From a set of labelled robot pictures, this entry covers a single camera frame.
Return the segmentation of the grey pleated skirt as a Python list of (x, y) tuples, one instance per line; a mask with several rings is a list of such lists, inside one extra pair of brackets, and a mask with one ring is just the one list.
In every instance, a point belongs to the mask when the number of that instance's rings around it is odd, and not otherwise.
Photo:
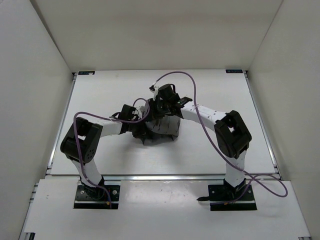
[(143, 145), (174, 141), (179, 136), (181, 119), (177, 116), (164, 116), (161, 119), (144, 123), (147, 135), (143, 137)]

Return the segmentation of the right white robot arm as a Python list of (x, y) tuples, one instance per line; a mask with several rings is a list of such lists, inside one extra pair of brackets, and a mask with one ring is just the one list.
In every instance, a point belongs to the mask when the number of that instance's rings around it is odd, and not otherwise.
[(240, 114), (221, 112), (195, 103), (187, 96), (180, 97), (174, 84), (152, 85), (149, 99), (150, 121), (147, 128), (155, 134), (177, 137), (181, 120), (193, 121), (215, 133), (218, 149), (227, 160), (224, 195), (236, 200), (245, 186), (245, 156), (252, 140)]

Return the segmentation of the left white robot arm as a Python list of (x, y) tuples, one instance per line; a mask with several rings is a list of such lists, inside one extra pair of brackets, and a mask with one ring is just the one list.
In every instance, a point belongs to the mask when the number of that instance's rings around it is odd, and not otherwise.
[(104, 177), (99, 173), (94, 156), (101, 138), (137, 132), (144, 125), (150, 107), (123, 105), (120, 112), (110, 117), (100, 117), (88, 112), (78, 112), (60, 145), (60, 151), (71, 160), (78, 170), (85, 193), (95, 201), (107, 198)]

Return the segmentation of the right blue table label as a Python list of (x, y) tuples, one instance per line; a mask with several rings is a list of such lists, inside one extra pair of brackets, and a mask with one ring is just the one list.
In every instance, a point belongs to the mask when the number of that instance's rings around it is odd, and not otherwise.
[(243, 70), (242, 69), (226, 69), (225, 72), (227, 74), (242, 74)]

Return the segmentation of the blue table label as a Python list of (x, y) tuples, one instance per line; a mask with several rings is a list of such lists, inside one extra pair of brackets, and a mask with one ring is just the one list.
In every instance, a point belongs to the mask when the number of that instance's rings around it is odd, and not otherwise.
[(94, 75), (95, 71), (79, 71), (78, 75), (79, 76), (90, 76), (90, 75)]
[(242, 69), (226, 69), (225, 72), (227, 74), (242, 74), (243, 70)]

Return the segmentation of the left blue table label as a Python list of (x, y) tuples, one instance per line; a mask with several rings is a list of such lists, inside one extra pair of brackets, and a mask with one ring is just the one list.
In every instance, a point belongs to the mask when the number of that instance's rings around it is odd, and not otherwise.
[(90, 76), (90, 75), (94, 75), (95, 71), (79, 71), (78, 75), (79, 76)]

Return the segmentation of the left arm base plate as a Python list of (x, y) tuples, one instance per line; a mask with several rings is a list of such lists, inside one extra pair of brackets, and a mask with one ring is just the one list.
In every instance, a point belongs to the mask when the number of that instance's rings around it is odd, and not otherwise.
[(104, 188), (108, 190), (109, 196), (103, 189), (92, 190), (80, 181), (77, 184), (73, 208), (87, 210), (117, 210), (119, 208), (121, 182), (105, 181)]

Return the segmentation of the aluminium table front rail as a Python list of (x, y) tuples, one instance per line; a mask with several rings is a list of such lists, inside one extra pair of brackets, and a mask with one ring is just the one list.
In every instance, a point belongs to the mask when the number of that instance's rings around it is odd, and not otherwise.
[(107, 181), (206, 181), (206, 180), (222, 180), (224, 174), (187, 174), (187, 175), (104, 175)]

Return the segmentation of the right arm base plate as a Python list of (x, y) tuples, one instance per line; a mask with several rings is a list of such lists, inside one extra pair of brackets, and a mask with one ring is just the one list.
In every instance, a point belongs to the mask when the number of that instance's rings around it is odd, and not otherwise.
[(256, 211), (257, 205), (251, 185), (246, 184), (238, 193), (222, 184), (208, 185), (208, 196), (197, 198), (199, 202), (209, 202), (210, 211)]

